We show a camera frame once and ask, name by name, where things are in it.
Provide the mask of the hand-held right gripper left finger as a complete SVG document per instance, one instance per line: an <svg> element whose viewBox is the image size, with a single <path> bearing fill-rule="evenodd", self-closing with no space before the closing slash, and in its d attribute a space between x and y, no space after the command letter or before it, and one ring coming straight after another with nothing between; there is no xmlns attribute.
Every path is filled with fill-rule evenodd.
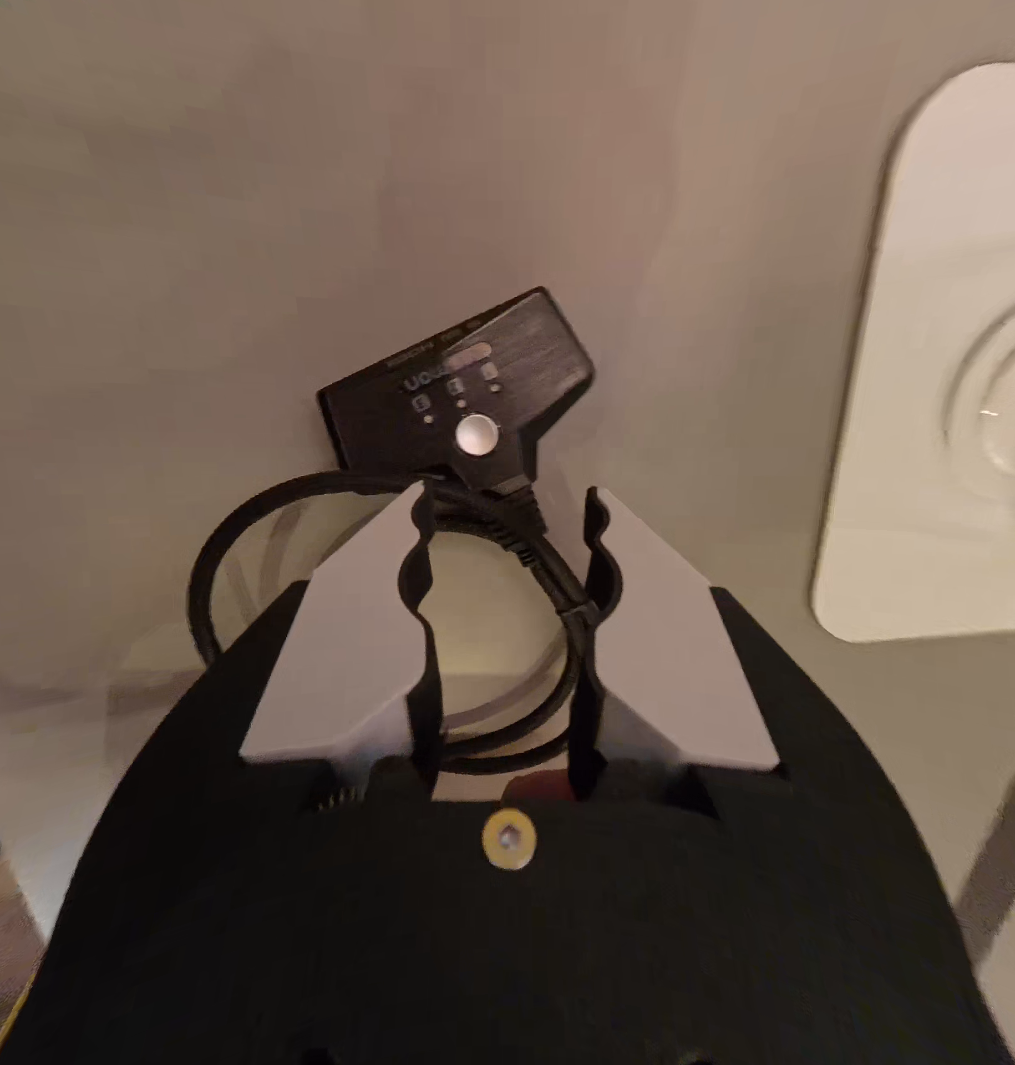
<svg viewBox="0 0 1015 1065"><path fill-rule="evenodd" d="M242 740L248 765L327 761L365 787L406 757L431 786L441 677L421 615L433 587L433 500L406 486L313 572Z"/></svg>

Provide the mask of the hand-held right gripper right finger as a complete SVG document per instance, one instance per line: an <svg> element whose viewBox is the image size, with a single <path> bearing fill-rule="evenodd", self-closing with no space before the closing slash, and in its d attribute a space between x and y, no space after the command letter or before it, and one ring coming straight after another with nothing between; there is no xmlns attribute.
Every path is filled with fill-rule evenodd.
<svg viewBox="0 0 1015 1065"><path fill-rule="evenodd" d="M709 582L604 488L586 494L582 539L592 629L569 712L570 787L622 765L658 786L694 766L776 769Z"/></svg>

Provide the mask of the black hdmi switch box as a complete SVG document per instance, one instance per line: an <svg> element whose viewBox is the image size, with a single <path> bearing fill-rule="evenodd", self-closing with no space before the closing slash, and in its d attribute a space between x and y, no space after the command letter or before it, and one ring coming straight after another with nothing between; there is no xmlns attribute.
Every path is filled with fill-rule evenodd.
<svg viewBox="0 0 1015 1065"><path fill-rule="evenodd" d="M542 437L594 381L594 365L553 296L535 288L321 389L339 463L259 492L229 514L196 557L185 620L206 666L222 654L212 593L226 554L250 527L294 504L337 495L387 496L421 481L439 532L515 555L550 601L566 635L564 667L521 719L447 742L446 772L493 776L541 766L567 748L561 733L502 753L545 725L574 693L597 620L581 580L553 546L534 492Z"/></svg>

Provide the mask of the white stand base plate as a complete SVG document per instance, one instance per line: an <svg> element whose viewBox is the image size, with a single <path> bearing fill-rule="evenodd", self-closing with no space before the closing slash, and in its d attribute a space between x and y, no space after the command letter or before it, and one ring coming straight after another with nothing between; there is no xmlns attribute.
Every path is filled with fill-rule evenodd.
<svg viewBox="0 0 1015 1065"><path fill-rule="evenodd" d="M847 642L1015 633L1015 514L963 488L940 409L1015 303L1015 62L944 82L884 180L811 603Z"/></svg>

